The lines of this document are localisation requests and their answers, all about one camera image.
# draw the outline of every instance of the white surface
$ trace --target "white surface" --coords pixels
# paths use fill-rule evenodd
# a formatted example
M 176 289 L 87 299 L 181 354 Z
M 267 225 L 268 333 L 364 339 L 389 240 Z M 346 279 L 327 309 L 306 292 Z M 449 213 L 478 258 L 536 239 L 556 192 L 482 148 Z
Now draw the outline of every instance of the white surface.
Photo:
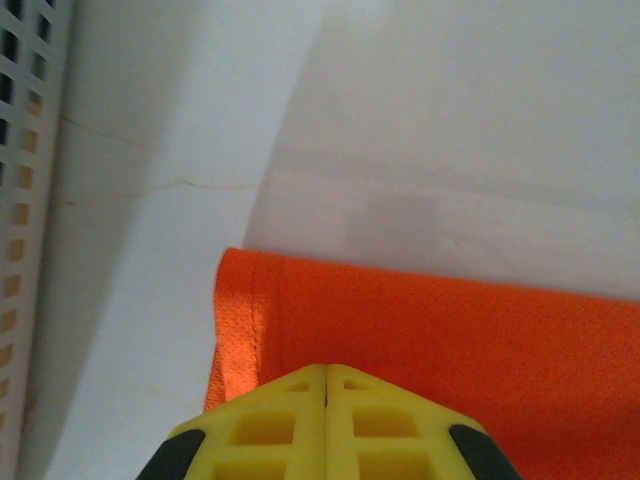
M 198 413 L 229 245 L 640 298 L 633 0 L 76 20 L 23 478 L 133 478 Z
M 36 291 L 56 140 L 62 74 L 66 58 L 71 0 L 57 0 L 55 8 L 43 0 L 18 2 L 19 10 L 0 6 L 0 72 L 11 79 L 11 95 L 3 95 L 0 118 L 6 129 L 0 143 L 0 479 L 16 475 L 22 432 L 25 389 Z M 46 18 L 49 34 L 39 30 Z M 9 48 L 7 32 L 15 40 Z M 34 55 L 44 62 L 44 75 L 32 69 Z M 39 102 L 32 102 L 33 93 Z M 33 141 L 25 148 L 25 135 Z M 25 176 L 23 169 L 29 169 Z M 16 207 L 27 208 L 24 221 L 15 222 Z M 15 248 L 22 242 L 22 248 Z M 18 281 L 8 292 L 6 285 Z

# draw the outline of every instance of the folded cloth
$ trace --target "folded cloth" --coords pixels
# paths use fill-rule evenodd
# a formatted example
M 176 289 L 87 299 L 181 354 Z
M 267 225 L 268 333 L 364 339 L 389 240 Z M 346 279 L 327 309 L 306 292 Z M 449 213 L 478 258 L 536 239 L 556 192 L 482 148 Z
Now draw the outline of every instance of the folded cloth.
M 478 420 L 528 479 L 640 478 L 640 304 L 230 249 L 205 409 L 312 363 Z

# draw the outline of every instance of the white floor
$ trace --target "white floor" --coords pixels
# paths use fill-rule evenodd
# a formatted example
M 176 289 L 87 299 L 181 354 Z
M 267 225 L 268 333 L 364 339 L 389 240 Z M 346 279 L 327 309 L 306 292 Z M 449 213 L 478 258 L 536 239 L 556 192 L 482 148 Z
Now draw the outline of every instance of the white floor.
M 640 7 L 531 5 L 78 2 L 21 478 L 200 411 L 227 246 L 640 299 Z

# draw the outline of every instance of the rectangular hole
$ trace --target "rectangular hole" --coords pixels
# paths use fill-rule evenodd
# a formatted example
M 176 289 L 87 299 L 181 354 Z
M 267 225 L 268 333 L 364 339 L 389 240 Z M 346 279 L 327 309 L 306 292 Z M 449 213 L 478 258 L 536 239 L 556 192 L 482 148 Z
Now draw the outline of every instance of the rectangular hole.
M 42 14 L 38 17 L 38 36 L 46 43 L 51 43 L 51 23 Z
M 2 318 L 0 319 L 0 333 L 7 333 L 16 328 L 16 323 L 18 322 L 18 311 L 17 310 L 9 310 L 8 312 L 4 312 L 2 314 Z
M 34 53 L 31 60 L 31 73 L 44 80 L 47 74 L 47 61 L 39 53 Z
M 6 298 L 15 297 L 20 293 L 22 277 L 20 275 L 10 275 L 4 278 L 4 296 Z
M 0 73 L 0 100 L 13 103 L 13 80 L 4 73 Z
M 0 368 L 6 367 L 11 363 L 13 357 L 13 345 L 5 345 L 0 348 Z
M 4 0 L 4 8 L 18 20 L 22 20 L 23 2 L 24 0 Z
M 9 122 L 0 118 L 0 145 L 6 145 L 9 141 Z
M 24 130 L 22 149 L 29 153 L 36 153 L 38 151 L 38 132 L 30 128 Z
M 228 462 L 215 466 L 215 480 L 284 480 L 287 464 L 282 460 Z
M 0 400 L 9 395 L 9 379 L 5 378 L 0 382 Z
M 10 262 L 19 262 L 22 260 L 24 258 L 25 245 L 24 240 L 11 240 L 7 248 L 7 259 Z
M 4 30 L 2 32 L 2 55 L 12 62 L 16 62 L 18 60 L 18 45 L 18 37 L 9 30 Z
M 248 413 L 237 421 L 232 445 L 288 445 L 293 443 L 296 417 L 291 413 Z
M 29 90 L 29 100 L 27 103 L 27 110 L 34 117 L 42 116 L 42 95 L 37 94 L 33 90 Z
M 413 417 L 397 408 L 361 407 L 353 411 L 356 437 L 415 438 L 418 429 Z
M 26 165 L 18 167 L 18 186 L 24 190 L 31 190 L 33 187 L 33 168 Z
M 429 480 L 436 477 L 422 452 L 366 452 L 358 455 L 360 480 Z
M 17 203 L 13 206 L 13 224 L 26 225 L 29 223 L 29 205 L 26 203 Z

